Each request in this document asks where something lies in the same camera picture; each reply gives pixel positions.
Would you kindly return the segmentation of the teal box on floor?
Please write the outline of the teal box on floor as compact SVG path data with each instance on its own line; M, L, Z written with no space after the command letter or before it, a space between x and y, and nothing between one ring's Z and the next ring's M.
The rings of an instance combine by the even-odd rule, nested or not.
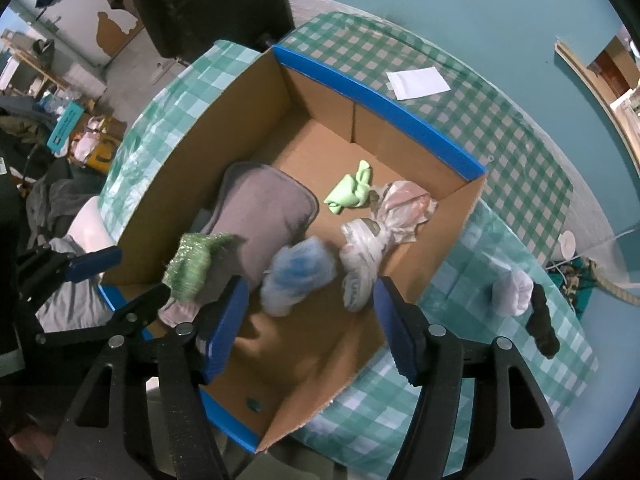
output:
M56 126L52 130L47 140L47 148L54 154L58 154L64 148L66 140L76 127L84 109L75 102L70 102L66 106L63 114L58 118Z

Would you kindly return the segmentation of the grey fleece cloth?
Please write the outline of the grey fleece cloth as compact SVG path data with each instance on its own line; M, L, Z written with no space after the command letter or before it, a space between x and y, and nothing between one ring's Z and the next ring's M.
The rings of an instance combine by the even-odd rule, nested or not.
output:
M220 297L235 275L255 289L274 255L304 235L318 210L314 193L276 168L258 162L229 166L212 216L195 233L227 233L235 239L214 257L198 296L190 301L170 297L158 311L160 320L168 326L193 321L201 307Z

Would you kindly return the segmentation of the green knitted scrubber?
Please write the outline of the green knitted scrubber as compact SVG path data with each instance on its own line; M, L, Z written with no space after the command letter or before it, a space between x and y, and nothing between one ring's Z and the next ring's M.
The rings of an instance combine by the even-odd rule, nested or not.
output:
M162 279L162 283L170 289L171 298L190 301L198 296L214 257L234 239L234 235L227 233L184 233Z

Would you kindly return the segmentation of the white plastic jug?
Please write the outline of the white plastic jug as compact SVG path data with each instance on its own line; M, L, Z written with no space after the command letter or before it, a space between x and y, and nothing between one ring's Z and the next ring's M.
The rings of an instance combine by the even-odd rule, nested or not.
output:
M570 260L576 254L576 238L572 231L562 232L556 242L553 259L556 261Z

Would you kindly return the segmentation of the wooden window sill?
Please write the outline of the wooden window sill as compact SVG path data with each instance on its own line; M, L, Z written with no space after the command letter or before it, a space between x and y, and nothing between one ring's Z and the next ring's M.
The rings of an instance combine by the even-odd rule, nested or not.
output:
M631 103L631 96L639 90L639 81L634 88L628 88L618 96L602 72L587 66L567 44L557 39L553 47L555 56L579 80L579 88L596 107L597 113L616 132L634 172L639 174L639 115Z

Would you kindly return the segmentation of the white paper envelope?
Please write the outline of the white paper envelope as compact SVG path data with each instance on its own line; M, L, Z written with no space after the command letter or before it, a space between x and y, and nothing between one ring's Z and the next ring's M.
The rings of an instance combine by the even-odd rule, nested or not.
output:
M450 85L436 67L386 73L390 88L399 101L434 96L450 90Z

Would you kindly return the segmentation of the lime green cloth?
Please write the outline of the lime green cloth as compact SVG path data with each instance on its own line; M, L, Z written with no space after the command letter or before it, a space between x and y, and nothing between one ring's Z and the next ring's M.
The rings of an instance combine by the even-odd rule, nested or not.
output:
M344 174L323 203L328 206L331 214L340 214L344 209L364 207L369 201L371 182L371 165L366 160L360 160L356 172Z

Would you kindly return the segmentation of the dark green checkered tablecloth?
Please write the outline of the dark green checkered tablecloth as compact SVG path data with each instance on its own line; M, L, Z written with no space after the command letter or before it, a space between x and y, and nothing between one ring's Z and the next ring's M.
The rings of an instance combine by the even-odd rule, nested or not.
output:
M402 107L487 168L483 200L539 262L550 258L573 185L523 113L483 76L408 30L345 12L320 14L281 44L389 99L395 95L388 73L436 68L448 90L402 102Z

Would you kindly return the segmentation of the light green checkered tablecloth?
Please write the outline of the light green checkered tablecloth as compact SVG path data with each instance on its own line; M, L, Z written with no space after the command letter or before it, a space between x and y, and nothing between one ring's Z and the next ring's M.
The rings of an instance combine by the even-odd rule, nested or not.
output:
M236 162L266 162L319 194L366 158L376 180L406 177L438 200L416 241L384 261L361 312L343 308L335 285L282 321L243 294L238 322L214 351L224 368L187 391L206 427L253 451L269 448L389 348L398 372L420 390L393 478L445 475L465 380L474 398L461 478L572 476L550 406L515 344L465 340L430 322L416 303L480 198L486 171L469 153L361 81L280 46L170 136L164 156L149 157L149 145L128 133L102 192L105 226L122 250L122 263L104 280L121 290L160 281L180 236Z

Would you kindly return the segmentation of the black sock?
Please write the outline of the black sock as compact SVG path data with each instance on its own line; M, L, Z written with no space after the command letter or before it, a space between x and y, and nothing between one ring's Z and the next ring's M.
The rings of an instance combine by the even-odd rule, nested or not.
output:
M526 323L526 330L534 338L538 351L548 360L560 351L560 342L551 324L547 296L541 284L535 283L530 297L532 313Z

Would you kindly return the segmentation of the cardboard box blue trim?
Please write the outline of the cardboard box blue trim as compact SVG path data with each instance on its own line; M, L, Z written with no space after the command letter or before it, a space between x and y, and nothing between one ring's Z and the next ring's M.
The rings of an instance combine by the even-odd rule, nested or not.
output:
M486 180L473 156L415 114L285 47L259 55L213 98L173 86L160 102L160 116L139 119L126 134L100 195L105 229L122 250L104 281L123 292L157 283L196 216L217 205L226 208L221 231L238 238L229 270L251 285L279 249L307 237L336 254L343 224L364 210L332 214L326 196L368 162L375 185L409 181L436 200L416 239L381 266L416 301ZM339 282L283 318L252 298L224 370L204 389L207 415L243 448L263 451L327 406L382 343L372 308L347 311Z

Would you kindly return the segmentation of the light grey sock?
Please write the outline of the light grey sock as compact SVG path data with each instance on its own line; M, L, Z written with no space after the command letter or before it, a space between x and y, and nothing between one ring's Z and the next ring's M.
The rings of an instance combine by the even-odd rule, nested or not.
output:
M528 309L534 290L533 280L514 269L498 277L491 287L491 307L503 318L520 316Z

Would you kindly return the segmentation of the white blue striped plastic bag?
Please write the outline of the white blue striped plastic bag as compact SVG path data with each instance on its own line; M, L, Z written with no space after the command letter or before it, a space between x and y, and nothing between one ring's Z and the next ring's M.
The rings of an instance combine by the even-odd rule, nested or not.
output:
M272 258L260 286L262 310L275 318L287 316L311 292L337 276L336 262L316 236L281 248Z

